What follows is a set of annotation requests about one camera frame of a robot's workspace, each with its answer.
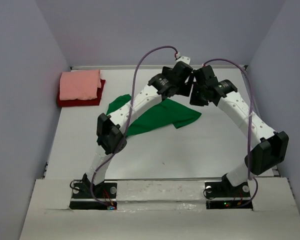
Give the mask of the green t-shirt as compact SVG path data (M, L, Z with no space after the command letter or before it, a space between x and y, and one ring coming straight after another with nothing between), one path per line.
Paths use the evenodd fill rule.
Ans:
M168 98L148 109L131 123L126 136L129 138L168 125L179 129L194 123L201 115L200 112Z

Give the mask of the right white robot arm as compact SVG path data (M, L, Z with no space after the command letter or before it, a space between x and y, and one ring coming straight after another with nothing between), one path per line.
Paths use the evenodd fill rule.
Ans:
M190 104L207 106L213 103L223 111L249 140L244 163L225 174L220 190L232 196L249 177L259 176L280 164L286 156L289 137L268 126L250 109L237 87L228 79L218 81L210 65L192 72L195 79Z

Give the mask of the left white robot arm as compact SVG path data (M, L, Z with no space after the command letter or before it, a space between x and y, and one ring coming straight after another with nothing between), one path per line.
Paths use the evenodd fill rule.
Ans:
M193 68L189 57L179 57L174 67L163 67L162 72L152 77L139 92L132 91L130 101L114 112L100 114L97 118L97 147L89 170L84 174L87 181L83 191L94 198L100 194L106 171L115 154L127 145L127 134L130 125L144 113L166 99L178 95L187 85Z

